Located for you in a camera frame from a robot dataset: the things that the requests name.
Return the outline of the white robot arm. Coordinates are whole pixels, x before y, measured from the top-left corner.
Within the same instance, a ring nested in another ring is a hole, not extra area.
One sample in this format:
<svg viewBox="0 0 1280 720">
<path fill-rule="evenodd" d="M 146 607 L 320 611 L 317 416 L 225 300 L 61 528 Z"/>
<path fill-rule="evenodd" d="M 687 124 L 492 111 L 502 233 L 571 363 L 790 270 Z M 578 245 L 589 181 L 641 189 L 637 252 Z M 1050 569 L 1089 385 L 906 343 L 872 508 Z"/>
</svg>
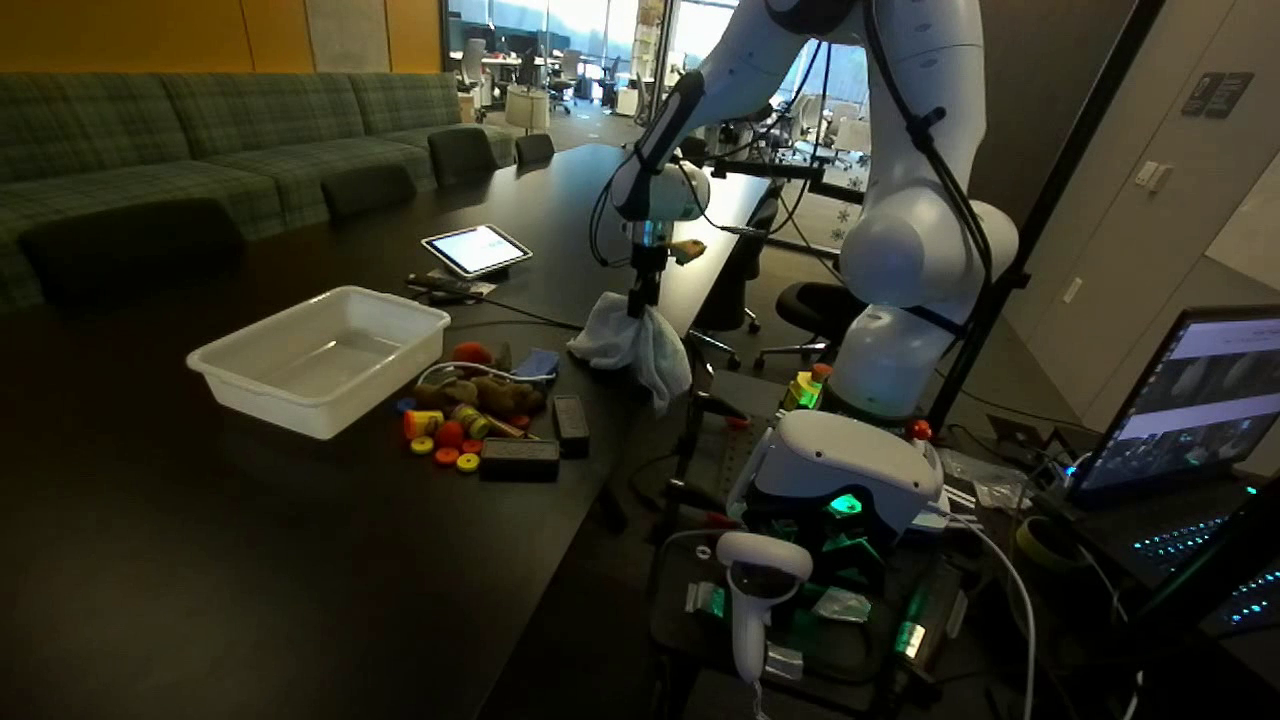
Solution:
<svg viewBox="0 0 1280 720">
<path fill-rule="evenodd" d="M 674 146 L 757 115 L 808 39 L 863 50 L 872 111 L 863 206 L 840 241 L 840 284 L 858 312 L 829 392 L 863 416 L 916 416 L 1020 245 L 1010 218 L 967 191 L 988 132 L 982 0 L 738 0 L 617 168 L 609 201 L 637 270 L 622 318 L 646 318 L 659 296 L 659 247 L 674 226 L 659 210 L 659 172 Z"/>
</svg>

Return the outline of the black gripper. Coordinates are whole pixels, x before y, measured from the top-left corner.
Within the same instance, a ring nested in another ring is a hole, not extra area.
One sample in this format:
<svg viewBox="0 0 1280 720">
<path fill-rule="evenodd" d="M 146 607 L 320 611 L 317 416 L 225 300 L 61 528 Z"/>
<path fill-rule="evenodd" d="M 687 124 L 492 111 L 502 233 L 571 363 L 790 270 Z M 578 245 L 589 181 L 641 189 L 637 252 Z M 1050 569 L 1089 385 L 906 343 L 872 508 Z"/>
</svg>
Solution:
<svg viewBox="0 0 1280 720">
<path fill-rule="evenodd" d="M 659 271 L 667 263 L 667 227 L 659 220 L 641 220 L 630 227 L 630 294 L 626 312 L 643 318 L 659 300 Z"/>
</svg>

